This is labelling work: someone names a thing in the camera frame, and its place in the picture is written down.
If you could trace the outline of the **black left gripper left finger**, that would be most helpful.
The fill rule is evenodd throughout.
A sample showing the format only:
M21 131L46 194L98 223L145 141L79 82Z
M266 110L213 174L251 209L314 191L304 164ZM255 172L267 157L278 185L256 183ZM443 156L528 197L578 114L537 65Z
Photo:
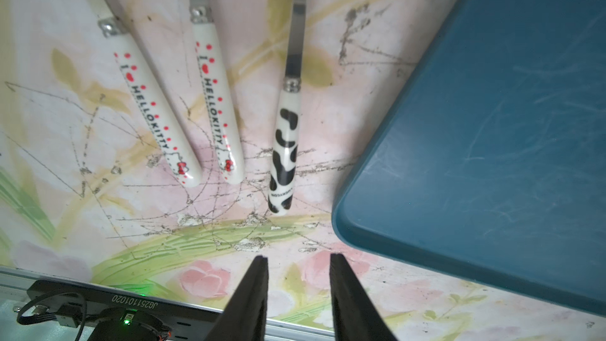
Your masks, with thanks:
M267 306L268 259L256 256L205 340L264 340Z

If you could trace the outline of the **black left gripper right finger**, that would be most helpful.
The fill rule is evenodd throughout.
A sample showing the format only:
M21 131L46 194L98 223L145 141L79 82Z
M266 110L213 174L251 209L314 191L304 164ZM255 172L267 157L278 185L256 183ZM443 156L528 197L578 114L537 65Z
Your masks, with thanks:
M329 276L336 340L396 341L344 255L331 254Z

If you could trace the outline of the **cow pattern fork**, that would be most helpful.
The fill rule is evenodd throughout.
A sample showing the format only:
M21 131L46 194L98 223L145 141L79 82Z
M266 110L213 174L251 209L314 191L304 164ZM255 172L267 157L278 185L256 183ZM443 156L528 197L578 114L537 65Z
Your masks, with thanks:
M276 115L268 191L268 207L276 216L284 216L288 213L294 197L306 12L307 0L293 0L286 69Z

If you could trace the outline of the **white Hello Kitty fork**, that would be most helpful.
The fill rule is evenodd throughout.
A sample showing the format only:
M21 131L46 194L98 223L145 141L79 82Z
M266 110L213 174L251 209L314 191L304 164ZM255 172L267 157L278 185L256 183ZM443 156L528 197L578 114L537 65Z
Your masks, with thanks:
M189 0L189 15L219 170L225 182L237 185L245 176L244 154L210 1Z

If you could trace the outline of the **white Hello Kitty spoon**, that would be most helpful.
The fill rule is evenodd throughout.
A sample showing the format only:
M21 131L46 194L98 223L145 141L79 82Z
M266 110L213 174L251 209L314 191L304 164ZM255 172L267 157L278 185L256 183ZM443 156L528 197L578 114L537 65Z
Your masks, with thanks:
M184 187L202 183L203 169L144 54L106 0L87 0L116 64L173 175Z

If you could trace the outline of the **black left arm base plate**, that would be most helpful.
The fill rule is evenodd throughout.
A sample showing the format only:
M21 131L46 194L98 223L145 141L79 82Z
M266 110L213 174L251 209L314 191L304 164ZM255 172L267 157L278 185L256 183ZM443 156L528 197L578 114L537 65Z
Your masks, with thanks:
M38 279L27 295L29 302L17 312L19 325L55 322L75 328L76 339L89 327L91 340L202 340L220 316L148 295L49 279Z

